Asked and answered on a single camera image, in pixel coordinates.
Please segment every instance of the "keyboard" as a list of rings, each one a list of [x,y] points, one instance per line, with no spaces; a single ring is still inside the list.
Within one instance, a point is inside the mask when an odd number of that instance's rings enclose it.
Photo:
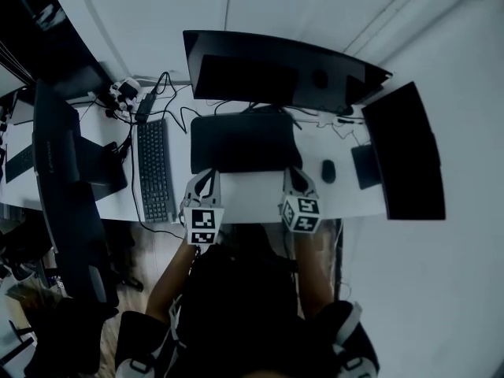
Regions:
[[[148,223],[174,221],[168,127],[163,120],[137,126],[140,188],[143,214]]]

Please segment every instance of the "black monitor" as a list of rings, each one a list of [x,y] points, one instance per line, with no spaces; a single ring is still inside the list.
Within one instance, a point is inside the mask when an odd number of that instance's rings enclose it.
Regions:
[[[391,74],[354,57],[289,39],[184,31],[195,98],[261,102],[352,114]]]
[[[95,200],[128,185],[115,146],[80,135],[79,114],[43,81],[37,83],[33,154],[40,202],[67,293],[118,303],[106,234]]]
[[[391,220],[446,218],[439,153],[414,83],[362,113],[377,159]]]

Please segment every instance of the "black cable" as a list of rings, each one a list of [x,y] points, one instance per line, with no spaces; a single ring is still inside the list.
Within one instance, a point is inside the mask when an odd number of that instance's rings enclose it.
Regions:
[[[343,115],[336,115],[337,117],[342,117],[343,119],[355,119],[355,120],[365,120],[363,117],[345,117]]]
[[[215,106],[215,105],[219,105],[220,103],[222,103],[222,102],[224,102],[224,101],[225,101],[225,99],[222,99],[222,100],[220,100],[220,101],[214,102],[213,104],[209,104],[209,103],[208,103],[208,99],[206,99],[206,105],[207,105],[207,106]]]
[[[133,122],[130,122],[129,124],[129,132],[128,135],[126,136],[126,139],[118,146],[118,148],[115,149],[114,153],[116,153],[120,159],[120,163],[124,164],[126,161],[126,158],[128,157],[128,149],[132,145],[132,140],[133,140],[133,126],[135,124]]]
[[[214,115],[217,115],[217,110],[219,109],[219,106],[223,105],[223,104],[227,104],[228,102],[231,102],[231,101],[224,101],[224,102],[221,102],[219,105],[217,105],[215,107],[215,109],[213,110],[213,114]]]
[[[89,104],[89,106],[87,107],[87,109],[84,111],[83,115],[80,117],[79,119],[79,123],[80,121],[84,118],[84,116],[86,115],[87,111],[93,106],[93,104],[96,102],[96,100],[98,99],[98,97],[96,97],[94,99],[94,101],[91,102],[91,104]]]
[[[311,117],[318,117],[318,113],[311,113],[311,112],[308,112],[302,108],[298,108],[296,106],[284,106],[284,108],[295,109],[295,110],[298,110],[299,112],[305,113],[306,115],[310,115]]]
[[[77,106],[77,105],[84,105],[84,104],[89,104],[89,103],[90,103],[90,104],[93,104],[93,103],[94,103],[95,105],[97,105],[97,106],[101,106],[102,108],[105,108],[105,109],[110,109],[108,106],[105,106],[105,105],[102,105],[102,104],[101,104],[101,103],[99,103],[99,102],[96,102],[96,100],[97,100],[97,99],[98,99],[98,97],[97,97],[97,98],[95,98],[95,99],[94,99],[94,101],[76,102],[75,104],[72,104],[72,105],[73,105],[73,106]]]
[[[131,121],[128,122],[127,120],[123,119],[122,117],[117,116],[115,113],[113,114],[113,118],[117,119],[117,120],[120,120],[121,122],[124,122],[124,123],[127,123],[127,124],[132,124],[133,123],[133,126],[136,126],[138,124],[136,122],[131,122]]]
[[[175,87],[173,86],[173,84],[172,84],[172,79],[170,78],[170,75],[169,75],[169,74],[168,74],[168,80],[169,80],[170,85],[172,86],[172,89],[173,89],[173,96],[172,96],[172,98],[168,101],[168,103],[165,105],[165,108],[163,109],[163,116],[161,117],[161,120],[164,120],[164,119],[165,119],[166,110],[167,110],[167,108],[168,108],[168,105],[170,105],[170,104],[172,103],[172,101],[176,98],[176,95],[177,95],[177,92],[178,92],[178,90],[176,90],[176,89],[175,89]]]
[[[158,92],[158,87],[159,87],[159,84],[161,83],[161,80],[163,80],[163,77],[165,78],[165,85],[163,86],[163,91],[161,92]],[[151,94],[156,94],[156,95],[161,95],[163,92],[165,92],[165,89],[166,89],[166,84],[168,83],[168,78],[170,77],[169,73],[168,72],[163,72],[160,76],[159,76],[159,79],[157,80],[157,83],[156,85],[154,86],[154,88],[152,89],[152,91],[150,92]]]
[[[184,85],[183,87],[179,88],[179,89],[177,90],[177,92],[179,92],[180,90],[183,90],[184,88],[187,88],[187,87],[189,87],[189,86],[190,86],[190,84],[188,84],[188,85]],[[158,97],[158,98],[156,98],[156,101],[157,101],[158,99],[165,99],[165,98],[173,98],[173,95],[170,95],[170,96],[168,96],[168,97]]]
[[[300,122],[300,123],[313,123],[313,124],[316,124],[317,127],[318,127],[318,120],[303,120],[303,119],[296,119],[296,122]]]
[[[132,144],[131,144],[131,153],[132,153],[132,195],[133,195],[133,202],[135,202],[135,210],[136,210],[136,215],[139,218],[139,223],[140,225],[145,228],[147,231],[158,233],[158,232],[164,232],[165,234],[170,234],[174,236],[175,238],[178,239],[183,239],[182,237],[173,234],[173,232],[170,231],[165,231],[165,230],[153,230],[152,228],[147,227],[140,219],[140,211],[139,211],[139,205],[138,202],[136,201],[136,196],[135,196],[135,155],[133,154],[133,139],[132,139]]]
[[[353,130],[352,130],[352,131],[350,131],[350,132],[348,132],[348,133],[346,133],[345,135],[340,135],[340,134],[339,134],[339,132],[336,130],[335,125],[334,125],[334,124],[332,124],[331,126],[332,126],[332,130],[334,130],[334,132],[338,135],[338,137],[339,137],[341,140],[344,140],[344,139],[346,139],[349,135],[352,135],[352,137],[354,137],[354,140],[355,140],[355,142],[357,143],[357,145],[358,145],[358,146],[361,146],[361,144],[360,144],[360,143],[359,143],[359,141],[357,140],[357,137],[355,136],[355,134],[354,134],[354,131],[353,131]]]
[[[187,108],[186,106],[181,106],[180,107],[180,119],[182,120],[182,125],[183,125],[183,129],[182,130],[184,130],[185,133],[187,134],[186,122],[183,120],[182,109],[190,110],[191,112],[196,113],[196,115],[198,115],[199,117],[201,117],[201,115],[198,113],[198,111],[195,111],[194,109]]]
[[[175,115],[174,115],[172,112],[170,112],[169,110],[167,110],[167,111],[163,111],[163,112],[164,112],[164,113],[169,113],[170,115],[172,115],[173,120],[175,121],[175,123],[177,123],[177,125],[179,126],[179,128],[181,128],[181,129],[182,129],[182,132],[184,132],[185,134],[187,134],[187,130],[186,130],[186,128],[185,128],[185,125],[184,125],[184,126],[182,126],[182,124],[180,124],[180,122],[177,120],[177,118],[175,117]]]
[[[338,119],[339,124],[364,124],[364,122],[356,122],[354,120]]]

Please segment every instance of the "white wall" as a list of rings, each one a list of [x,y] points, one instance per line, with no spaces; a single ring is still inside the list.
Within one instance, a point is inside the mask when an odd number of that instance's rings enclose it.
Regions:
[[[417,84],[447,220],[346,220],[343,275],[381,376],[489,377],[504,359],[504,0],[464,0],[384,65]]]
[[[0,97],[23,86],[24,83],[22,81],[0,65]]]
[[[189,78],[184,29],[255,32],[343,51],[393,1],[59,0],[113,79],[170,70],[174,80]]]

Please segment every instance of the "desk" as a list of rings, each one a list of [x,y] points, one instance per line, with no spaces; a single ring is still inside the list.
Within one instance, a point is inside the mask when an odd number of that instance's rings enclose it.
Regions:
[[[152,112],[162,111],[170,96],[169,87],[155,102]],[[180,107],[188,106],[196,109],[201,115],[213,114],[215,106],[212,102],[194,100],[190,87],[181,90],[172,101],[169,109],[180,119]],[[218,109],[218,113],[241,112],[247,107],[246,102],[229,102]],[[87,106],[78,109],[83,116]],[[296,119],[311,120],[310,117],[293,110]],[[172,169],[172,184],[175,203],[182,201],[186,185],[191,174],[191,135],[190,123],[196,115],[184,110],[183,118],[187,125],[188,134],[173,121],[167,113],[165,120],[169,124],[169,151]],[[161,118],[161,114],[150,116],[149,120]],[[303,159],[303,170],[309,175],[317,187],[317,192],[323,204],[324,218],[362,217],[385,213],[385,202],[380,185],[361,191],[358,186],[354,162],[350,149],[357,145],[355,139],[349,135],[341,140],[335,134],[331,125],[318,128],[316,123],[301,123],[302,131],[295,128],[295,141]],[[112,141],[118,144],[126,138],[129,126],[119,120],[105,116],[105,110],[99,106],[92,106],[80,122],[83,137],[105,146]],[[365,126],[344,125],[338,130],[345,135],[355,130],[357,139],[364,143],[369,140]],[[5,141],[7,144],[7,158],[11,158],[32,143],[33,123],[9,125]],[[135,129],[133,134],[133,155],[138,166],[136,155]],[[336,168],[336,181],[326,184],[321,179],[321,163],[325,159],[333,160]],[[138,217],[133,202],[132,157],[124,162],[124,171],[128,180],[128,187],[114,195],[110,195],[96,202],[101,218],[123,221],[137,221]],[[284,175],[282,172],[248,172],[240,174],[223,174],[220,176],[222,204],[225,208],[224,223],[268,223],[280,221],[278,204],[282,198]],[[142,220],[143,206],[140,194],[138,169],[135,169],[135,195],[139,202],[139,212]],[[9,184],[6,178],[0,183],[0,202],[41,209],[39,192],[33,169],[18,176]]]

